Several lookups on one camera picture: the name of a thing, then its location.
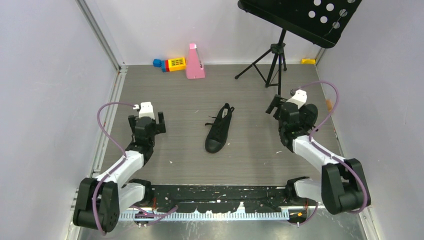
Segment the black canvas shoe with laces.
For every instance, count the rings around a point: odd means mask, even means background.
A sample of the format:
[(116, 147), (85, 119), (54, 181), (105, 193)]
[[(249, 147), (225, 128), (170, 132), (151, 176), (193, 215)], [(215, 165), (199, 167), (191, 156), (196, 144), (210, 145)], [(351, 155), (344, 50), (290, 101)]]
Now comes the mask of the black canvas shoe with laces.
[(215, 154), (225, 146), (234, 110), (235, 108), (233, 106), (225, 103), (217, 116), (213, 117), (214, 122), (205, 123), (206, 126), (210, 126), (204, 145), (208, 153)]

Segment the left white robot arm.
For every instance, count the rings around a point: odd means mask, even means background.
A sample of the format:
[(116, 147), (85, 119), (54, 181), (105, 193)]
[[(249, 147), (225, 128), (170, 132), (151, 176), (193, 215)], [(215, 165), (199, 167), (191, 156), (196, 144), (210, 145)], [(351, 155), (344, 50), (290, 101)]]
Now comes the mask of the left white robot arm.
[(155, 136), (166, 132), (163, 112), (128, 117), (132, 139), (121, 158), (97, 177), (84, 178), (78, 187), (73, 224), (110, 233), (119, 216), (138, 203), (148, 207), (153, 202), (151, 183), (131, 178), (151, 158)]

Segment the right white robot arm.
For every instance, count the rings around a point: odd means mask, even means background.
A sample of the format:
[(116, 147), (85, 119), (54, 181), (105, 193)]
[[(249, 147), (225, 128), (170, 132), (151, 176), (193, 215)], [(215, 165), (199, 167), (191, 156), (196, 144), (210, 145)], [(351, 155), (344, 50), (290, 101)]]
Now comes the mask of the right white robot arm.
[(278, 121), (282, 145), (321, 174), (319, 181), (309, 177), (288, 180), (285, 198), (291, 205), (299, 205), (305, 198), (321, 202), (333, 215), (359, 213), (371, 204), (362, 164), (356, 158), (345, 159), (329, 151), (311, 137), (318, 108), (306, 99), (304, 94), (289, 99), (276, 94), (266, 110)]

